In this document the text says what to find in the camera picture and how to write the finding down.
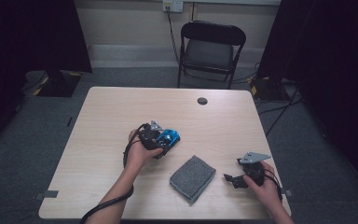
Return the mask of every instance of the black folding chair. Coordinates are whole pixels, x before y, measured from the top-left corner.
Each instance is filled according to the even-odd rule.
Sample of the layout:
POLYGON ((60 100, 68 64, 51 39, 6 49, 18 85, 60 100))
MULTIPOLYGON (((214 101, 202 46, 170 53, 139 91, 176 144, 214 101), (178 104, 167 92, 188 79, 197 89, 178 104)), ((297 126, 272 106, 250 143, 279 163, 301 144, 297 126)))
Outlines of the black folding chair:
POLYGON ((177 88, 180 88, 182 69, 200 70, 229 76, 231 88, 245 33, 238 27, 208 21, 191 21, 181 30, 181 48, 177 88), (234 47, 238 47, 234 56, 234 47))

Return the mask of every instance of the gray fabric pad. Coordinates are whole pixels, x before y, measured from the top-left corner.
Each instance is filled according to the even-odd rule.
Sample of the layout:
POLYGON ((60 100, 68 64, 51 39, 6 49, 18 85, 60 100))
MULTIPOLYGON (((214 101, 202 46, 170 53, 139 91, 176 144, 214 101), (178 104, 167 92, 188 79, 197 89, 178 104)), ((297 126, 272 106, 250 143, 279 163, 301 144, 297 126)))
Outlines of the gray fabric pad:
POLYGON ((170 178, 170 184, 190 204, 194 203, 212 181, 216 170, 197 156, 193 156, 170 178))

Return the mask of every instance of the chair backrest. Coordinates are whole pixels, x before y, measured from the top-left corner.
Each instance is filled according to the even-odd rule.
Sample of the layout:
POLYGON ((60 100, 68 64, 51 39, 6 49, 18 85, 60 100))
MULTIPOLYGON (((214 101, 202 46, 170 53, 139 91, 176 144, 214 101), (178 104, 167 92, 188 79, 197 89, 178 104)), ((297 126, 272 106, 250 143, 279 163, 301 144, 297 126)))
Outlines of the chair backrest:
POLYGON ((182 42, 185 38, 197 39, 234 46, 243 46, 246 35, 237 26, 209 21, 190 21, 181 30, 182 42))

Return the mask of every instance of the wooden table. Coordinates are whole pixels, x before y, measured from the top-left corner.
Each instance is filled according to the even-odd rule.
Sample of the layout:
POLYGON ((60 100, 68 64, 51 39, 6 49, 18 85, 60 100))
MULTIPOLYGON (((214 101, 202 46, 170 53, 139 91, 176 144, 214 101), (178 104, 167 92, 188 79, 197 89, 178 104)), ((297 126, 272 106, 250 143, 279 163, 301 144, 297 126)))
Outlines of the wooden table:
MULTIPOLYGON (((250 92, 115 87, 89 90, 48 188, 59 193, 44 199, 39 216, 82 218, 123 170, 130 131, 151 119, 175 129, 181 141, 142 170, 123 219, 269 218, 251 189, 234 189, 223 177, 243 175, 236 159, 248 151, 270 155, 250 92), (200 97, 208 104, 199 105, 200 97), (193 155, 215 168, 216 174, 189 205, 169 179, 193 155)), ((275 167, 273 158, 266 162, 275 167)), ((284 196, 283 205, 290 214, 284 196)))

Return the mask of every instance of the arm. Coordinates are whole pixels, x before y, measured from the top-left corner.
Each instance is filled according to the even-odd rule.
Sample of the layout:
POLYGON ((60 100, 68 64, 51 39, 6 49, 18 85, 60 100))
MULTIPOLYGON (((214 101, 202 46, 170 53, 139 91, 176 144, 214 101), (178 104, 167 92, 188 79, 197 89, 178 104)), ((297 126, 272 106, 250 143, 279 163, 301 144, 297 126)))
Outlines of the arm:
MULTIPOLYGON (((127 158, 127 165, 121 173, 120 177, 113 185, 113 187, 106 193, 106 195, 100 201, 105 203, 109 200, 115 199, 121 195, 126 194, 130 191, 135 178, 138 176, 142 168, 147 164, 147 161, 154 156, 157 156, 162 152, 162 148, 157 148, 154 150, 147 150, 141 142, 138 141, 139 138, 135 137, 133 142, 135 142, 129 151, 129 156, 127 158)), ((123 215, 124 207, 126 201, 115 203, 109 207, 106 207, 97 213, 93 214, 87 221, 90 223, 120 223, 121 216, 123 215)))
MULTIPOLYGON (((264 161, 261 161, 264 166, 264 169, 271 171, 274 174, 274 168, 272 168, 269 164, 264 161)), ((272 174, 270 172, 265 172, 266 175, 271 177, 272 174)), ((277 187, 272 182, 272 180, 265 178, 264 184, 262 186, 258 186, 254 180, 247 176, 243 176, 243 180, 246 184, 251 188, 258 200, 266 206, 269 213, 272 215, 276 224, 294 224, 295 222, 290 218, 289 214, 287 214, 284 209, 281 200, 278 197, 277 187)))

